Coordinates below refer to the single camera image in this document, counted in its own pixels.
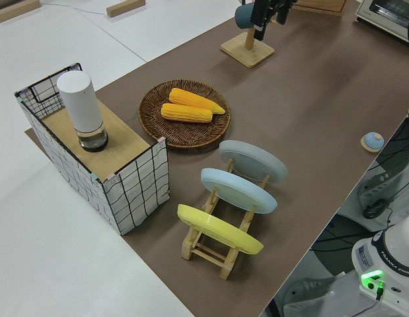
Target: glass base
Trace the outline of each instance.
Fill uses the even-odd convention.
[[[79,144],[87,152],[100,152],[106,147],[109,138],[103,125],[101,125],[96,131],[90,133],[79,132],[78,139]]]

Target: white floor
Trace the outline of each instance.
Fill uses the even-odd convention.
[[[239,5],[147,0],[104,15],[117,2],[42,0],[0,23],[0,316],[191,316],[24,134],[30,125],[13,96],[75,62],[99,89]]]

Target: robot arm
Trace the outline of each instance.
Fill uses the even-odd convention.
[[[381,282],[382,302],[409,317],[409,216],[373,238],[358,241],[352,262],[361,277],[363,293],[377,297]]]
[[[271,18],[276,16],[276,22],[285,24],[290,8],[297,0],[255,0],[250,22],[254,24],[256,32],[254,38],[263,40],[266,26]]]

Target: mug tree stand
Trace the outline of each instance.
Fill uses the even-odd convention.
[[[250,28],[248,32],[235,36],[223,43],[221,49],[248,68],[253,68],[275,52],[269,45],[254,41],[254,31]]]

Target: mug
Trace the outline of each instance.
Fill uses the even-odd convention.
[[[235,10],[235,22],[239,28],[252,28],[254,24],[250,22],[254,2],[241,5]]]

